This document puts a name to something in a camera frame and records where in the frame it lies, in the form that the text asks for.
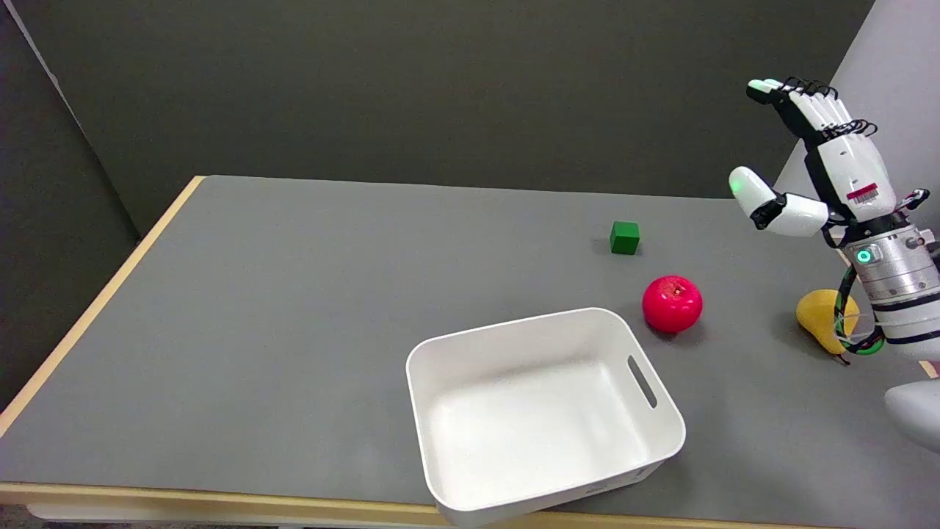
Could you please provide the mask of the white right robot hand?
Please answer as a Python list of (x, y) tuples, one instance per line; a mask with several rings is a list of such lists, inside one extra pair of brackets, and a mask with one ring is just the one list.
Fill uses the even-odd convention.
[(882, 154), (872, 141), (878, 126), (854, 118), (835, 87), (798, 77), (753, 79), (746, 94), (770, 105), (786, 128), (803, 142), (803, 158), (815, 198), (781, 193), (747, 167), (735, 168), (728, 185), (758, 230), (786, 237), (830, 237), (833, 227), (872, 237), (906, 221), (908, 212), (929, 198), (914, 190), (903, 198), (889, 180)]

